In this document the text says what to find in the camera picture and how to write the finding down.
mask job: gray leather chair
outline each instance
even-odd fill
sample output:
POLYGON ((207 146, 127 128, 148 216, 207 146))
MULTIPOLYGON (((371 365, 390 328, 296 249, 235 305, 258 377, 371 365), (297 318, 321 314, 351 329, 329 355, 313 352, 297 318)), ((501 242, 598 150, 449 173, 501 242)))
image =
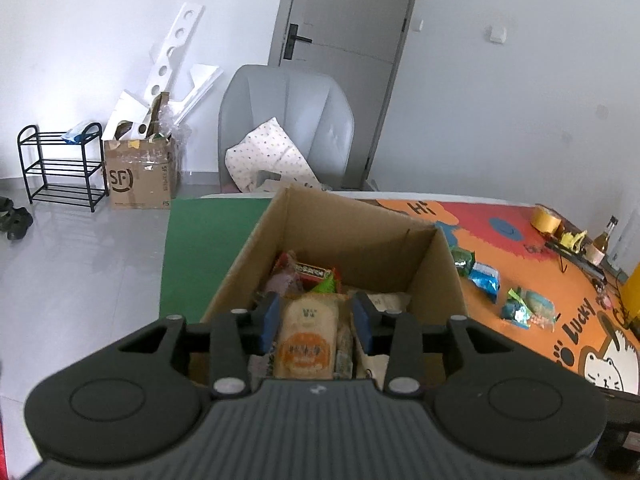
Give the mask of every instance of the gray leather chair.
POLYGON ((226 150, 272 117, 318 180, 340 188, 353 140, 353 114, 338 83, 314 72, 244 65, 220 105, 218 171, 223 192, 233 184, 226 170, 226 150))

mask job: rack shelf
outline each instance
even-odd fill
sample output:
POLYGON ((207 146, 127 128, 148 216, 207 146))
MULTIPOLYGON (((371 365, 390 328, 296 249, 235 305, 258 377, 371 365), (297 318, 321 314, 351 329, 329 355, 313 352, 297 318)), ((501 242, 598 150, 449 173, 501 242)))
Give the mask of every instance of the rack shelf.
POLYGON ((29 202, 33 204, 33 201, 37 200, 40 202, 77 205, 88 207, 91 212, 94 212, 97 203, 109 194, 104 165, 104 150, 102 148, 102 125, 99 123, 89 124, 84 129, 81 141, 78 144, 67 144, 62 139, 62 134, 63 132, 41 132, 35 124, 23 128, 18 134, 18 154, 29 202), (88 134, 89 130, 95 127, 98 130, 88 134), (33 130, 33 133, 22 138, 29 130, 33 130), (98 139, 100 144, 100 160, 87 160, 86 146, 95 139, 98 139), (29 166, 24 165, 22 153, 24 146, 36 146, 37 148, 38 158, 29 166), (80 148, 82 158, 45 158, 43 146, 80 148), (100 170, 102 170, 103 189, 92 187, 89 182, 91 176, 100 170), (33 193, 29 186, 28 176, 39 176, 42 179, 42 185, 33 193), (84 183, 79 185, 54 184, 49 182, 48 178, 50 176, 82 178, 84 183))

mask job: cardboard box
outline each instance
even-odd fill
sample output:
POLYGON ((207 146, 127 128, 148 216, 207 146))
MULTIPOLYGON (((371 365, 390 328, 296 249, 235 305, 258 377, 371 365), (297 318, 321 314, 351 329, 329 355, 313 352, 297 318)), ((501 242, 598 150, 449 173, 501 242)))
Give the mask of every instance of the cardboard box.
MULTIPOLYGON (((407 311, 422 323, 467 315, 444 233, 423 220, 332 195, 289 187, 264 212, 213 297, 216 312, 252 308, 276 257, 293 250, 302 262, 336 267, 343 283, 375 292, 407 292, 407 311)), ((440 356, 425 355, 430 385, 444 381, 440 356)))
POLYGON ((112 207, 171 207, 176 181, 171 139, 106 140, 104 158, 112 207))

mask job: cartoon cat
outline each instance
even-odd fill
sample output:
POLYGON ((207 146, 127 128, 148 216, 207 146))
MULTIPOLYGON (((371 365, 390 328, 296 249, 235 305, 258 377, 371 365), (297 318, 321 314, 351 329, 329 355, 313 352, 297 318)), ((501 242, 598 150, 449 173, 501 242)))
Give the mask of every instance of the cartoon cat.
POLYGON ((637 395, 640 373, 636 349, 603 312, 598 313, 598 320, 609 337, 603 341, 600 351, 590 347, 582 349, 579 367, 582 375, 596 386, 637 395))

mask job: door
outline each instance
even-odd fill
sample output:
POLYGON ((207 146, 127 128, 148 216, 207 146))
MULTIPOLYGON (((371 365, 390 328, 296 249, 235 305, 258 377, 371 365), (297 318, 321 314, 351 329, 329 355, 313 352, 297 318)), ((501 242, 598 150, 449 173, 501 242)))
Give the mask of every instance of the door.
POLYGON ((292 0, 281 66, 332 76, 353 111, 353 144, 344 187, 360 187, 409 1, 292 0))

